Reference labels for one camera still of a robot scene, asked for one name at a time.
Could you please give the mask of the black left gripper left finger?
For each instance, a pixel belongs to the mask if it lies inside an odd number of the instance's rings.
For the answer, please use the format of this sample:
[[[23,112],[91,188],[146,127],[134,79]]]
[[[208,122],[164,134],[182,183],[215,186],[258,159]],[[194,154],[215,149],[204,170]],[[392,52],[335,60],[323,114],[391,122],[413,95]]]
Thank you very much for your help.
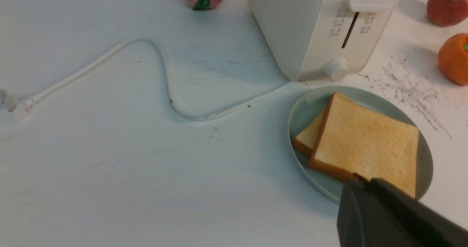
[[[361,180],[341,191],[337,232],[341,247],[422,247]]]

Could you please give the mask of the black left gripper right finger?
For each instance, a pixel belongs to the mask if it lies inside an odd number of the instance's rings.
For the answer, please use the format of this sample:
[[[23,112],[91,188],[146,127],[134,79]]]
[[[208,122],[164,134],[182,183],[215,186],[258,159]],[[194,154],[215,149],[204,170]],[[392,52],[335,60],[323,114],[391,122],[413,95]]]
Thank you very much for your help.
[[[369,190],[424,247],[467,246],[467,229],[438,214],[386,180],[372,179]]]

